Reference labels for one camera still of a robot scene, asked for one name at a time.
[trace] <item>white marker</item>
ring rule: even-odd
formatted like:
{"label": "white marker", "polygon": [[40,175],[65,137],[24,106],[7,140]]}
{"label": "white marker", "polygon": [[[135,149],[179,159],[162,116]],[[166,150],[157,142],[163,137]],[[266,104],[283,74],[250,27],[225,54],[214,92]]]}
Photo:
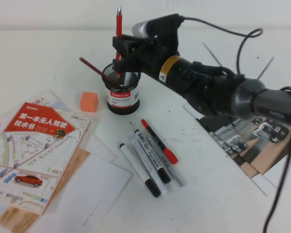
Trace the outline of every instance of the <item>white marker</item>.
{"label": "white marker", "polygon": [[163,151],[158,147],[158,145],[153,141],[151,137],[148,137],[147,140],[149,141],[149,144],[154,149],[154,151],[161,156],[161,161],[164,163],[166,170],[169,172],[170,176],[174,178],[180,187],[184,186],[184,182],[182,181],[179,174],[174,170],[171,163],[168,159],[165,159],[165,154]]}
{"label": "white marker", "polygon": [[148,144],[145,137],[142,135],[140,130],[135,131],[135,135],[140,142],[141,146],[143,147],[144,151],[146,152],[147,156],[149,157],[150,161],[152,162],[153,166],[157,170],[157,173],[163,183],[168,183],[171,181],[170,177],[168,176],[167,172],[165,171],[164,167],[161,165],[158,156],[152,149],[152,147]]}
{"label": "white marker", "polygon": [[139,155],[141,161],[145,165],[147,171],[149,172],[150,176],[153,178],[154,182],[160,189],[161,193],[163,195],[167,194],[167,189],[162,183],[161,179],[159,178],[158,174],[156,173],[156,170],[154,169],[153,165],[151,164],[151,161],[147,157],[144,149],[139,144],[138,140],[136,138],[131,140],[132,145],[134,146],[135,150],[137,151],[137,154]]}
{"label": "white marker", "polygon": [[149,177],[145,169],[142,167],[142,165],[138,162],[136,157],[131,153],[129,148],[122,143],[120,145],[120,150],[122,153],[127,157],[127,159],[132,164],[132,167],[136,170],[138,175],[140,176],[141,180],[145,182],[146,186],[150,190],[150,192],[153,194],[154,197],[159,197],[161,195],[161,192],[155,182]]}

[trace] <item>red banner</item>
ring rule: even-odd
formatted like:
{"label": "red banner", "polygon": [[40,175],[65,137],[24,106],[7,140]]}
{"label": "red banner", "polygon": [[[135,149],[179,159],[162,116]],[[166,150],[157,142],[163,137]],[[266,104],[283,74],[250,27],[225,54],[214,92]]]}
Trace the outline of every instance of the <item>red banner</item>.
{"label": "red banner", "polygon": [[33,131],[55,135],[58,130],[64,130],[67,134],[74,131],[75,128],[52,108],[25,103],[5,132]]}

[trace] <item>marker cap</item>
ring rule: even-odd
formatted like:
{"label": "marker cap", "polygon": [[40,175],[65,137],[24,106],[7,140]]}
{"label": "marker cap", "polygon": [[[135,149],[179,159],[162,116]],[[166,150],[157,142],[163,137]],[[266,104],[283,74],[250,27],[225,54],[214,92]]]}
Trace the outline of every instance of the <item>marker cap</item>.
{"label": "marker cap", "polygon": [[149,127],[149,124],[146,122],[146,120],[142,119],[141,123],[144,125],[145,128]]}
{"label": "marker cap", "polygon": [[167,172],[163,167],[158,169],[157,173],[160,179],[163,181],[163,183],[169,183],[171,181],[171,178],[168,176]]}
{"label": "marker cap", "polygon": [[158,198],[161,195],[160,189],[157,187],[157,185],[155,184],[155,182],[152,179],[148,179],[145,182],[145,184],[155,198]]}
{"label": "marker cap", "polygon": [[172,153],[171,150],[169,150],[168,148],[165,148],[163,150],[164,154],[166,155],[167,159],[172,163],[172,164],[176,164],[178,162],[177,157]]}

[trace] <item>robotic arm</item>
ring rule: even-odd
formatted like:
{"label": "robotic arm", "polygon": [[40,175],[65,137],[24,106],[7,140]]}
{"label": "robotic arm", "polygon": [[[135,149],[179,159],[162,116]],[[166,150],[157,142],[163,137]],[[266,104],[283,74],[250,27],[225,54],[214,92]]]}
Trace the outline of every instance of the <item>robotic arm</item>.
{"label": "robotic arm", "polygon": [[264,116],[291,124],[291,95],[270,90],[259,80],[226,67],[206,66],[179,56],[177,30],[185,17],[169,15],[133,27],[135,36],[113,37],[121,61],[117,72],[143,72],[179,95],[205,116],[224,114],[243,120]]}

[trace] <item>white wall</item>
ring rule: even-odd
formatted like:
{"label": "white wall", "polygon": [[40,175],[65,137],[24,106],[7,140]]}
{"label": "white wall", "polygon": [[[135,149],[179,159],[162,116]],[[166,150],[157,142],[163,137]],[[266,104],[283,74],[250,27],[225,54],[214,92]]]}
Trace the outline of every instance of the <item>white wall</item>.
{"label": "white wall", "polygon": [[170,13],[230,28],[291,27],[291,0],[0,0],[0,29],[111,29],[119,4],[127,29]]}

